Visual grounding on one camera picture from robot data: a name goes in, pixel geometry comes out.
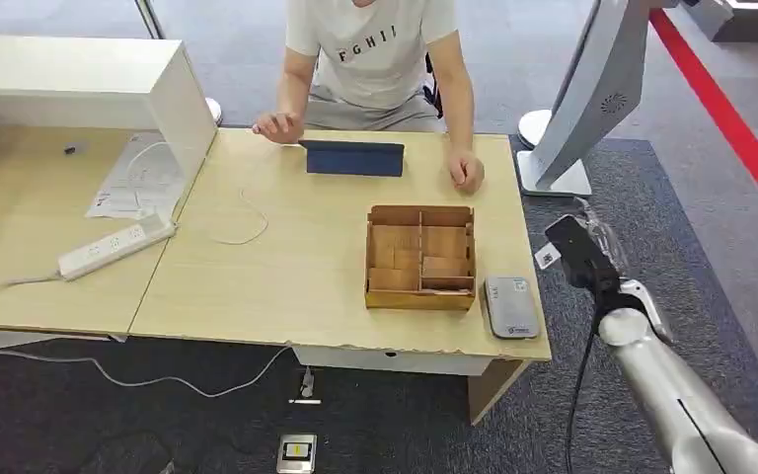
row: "cardboard box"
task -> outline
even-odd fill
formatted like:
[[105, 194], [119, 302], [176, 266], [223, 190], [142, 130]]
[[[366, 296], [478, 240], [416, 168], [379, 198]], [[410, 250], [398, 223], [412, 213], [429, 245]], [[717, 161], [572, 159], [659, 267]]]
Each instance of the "cardboard box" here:
[[373, 206], [366, 249], [368, 308], [465, 311], [475, 301], [470, 207]]

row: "paper document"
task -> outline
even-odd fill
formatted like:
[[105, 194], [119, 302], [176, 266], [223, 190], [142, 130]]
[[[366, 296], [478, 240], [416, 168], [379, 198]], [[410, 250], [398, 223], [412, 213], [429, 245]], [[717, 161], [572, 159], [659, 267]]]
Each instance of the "paper document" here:
[[185, 177], [161, 133], [135, 133], [123, 147], [112, 171], [86, 212], [86, 217], [123, 217], [136, 219], [143, 213], [157, 212], [169, 219], [185, 191]]

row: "desk drawer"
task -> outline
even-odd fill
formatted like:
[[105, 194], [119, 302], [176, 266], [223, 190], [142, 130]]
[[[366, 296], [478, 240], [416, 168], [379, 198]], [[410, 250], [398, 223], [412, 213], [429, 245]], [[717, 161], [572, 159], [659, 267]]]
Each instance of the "desk drawer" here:
[[386, 353], [306, 346], [293, 349], [302, 365], [451, 375], [481, 375], [492, 360], [490, 357], [456, 354]]

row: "white t-shirt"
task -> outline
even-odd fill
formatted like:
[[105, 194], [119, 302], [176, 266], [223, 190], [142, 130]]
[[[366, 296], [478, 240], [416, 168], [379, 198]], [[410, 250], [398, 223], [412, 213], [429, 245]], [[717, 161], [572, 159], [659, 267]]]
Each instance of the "white t-shirt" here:
[[337, 99], [394, 109], [422, 86], [426, 45], [457, 30], [454, 0], [288, 0], [286, 47], [319, 58]]

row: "red line on floor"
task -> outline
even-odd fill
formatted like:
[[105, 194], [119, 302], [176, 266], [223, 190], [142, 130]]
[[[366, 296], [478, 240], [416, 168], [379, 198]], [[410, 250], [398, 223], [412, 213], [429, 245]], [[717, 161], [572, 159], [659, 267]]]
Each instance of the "red line on floor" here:
[[758, 140], [663, 10], [649, 14], [675, 64], [758, 185]]

